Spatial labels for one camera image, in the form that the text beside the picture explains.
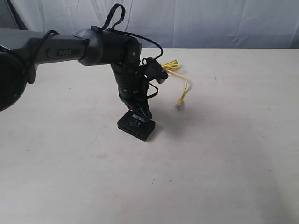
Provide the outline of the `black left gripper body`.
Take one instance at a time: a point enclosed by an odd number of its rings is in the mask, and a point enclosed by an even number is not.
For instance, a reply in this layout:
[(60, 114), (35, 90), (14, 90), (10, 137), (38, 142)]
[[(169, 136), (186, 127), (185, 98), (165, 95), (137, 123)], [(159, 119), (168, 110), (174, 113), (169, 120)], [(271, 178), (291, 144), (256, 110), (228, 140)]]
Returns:
[(111, 64), (121, 101), (130, 110), (148, 110), (139, 64)]

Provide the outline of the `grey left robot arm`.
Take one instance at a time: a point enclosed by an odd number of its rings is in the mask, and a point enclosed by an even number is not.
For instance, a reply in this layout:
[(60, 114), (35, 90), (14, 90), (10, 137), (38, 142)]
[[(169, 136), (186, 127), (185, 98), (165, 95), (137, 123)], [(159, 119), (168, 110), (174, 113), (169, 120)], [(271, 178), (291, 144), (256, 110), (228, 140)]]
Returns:
[(84, 66), (109, 64), (121, 101), (144, 120), (152, 119), (140, 67), (141, 44), (133, 37), (96, 27), (76, 35), (2, 28), (0, 108), (11, 107), (36, 78), (41, 64), (76, 60)]

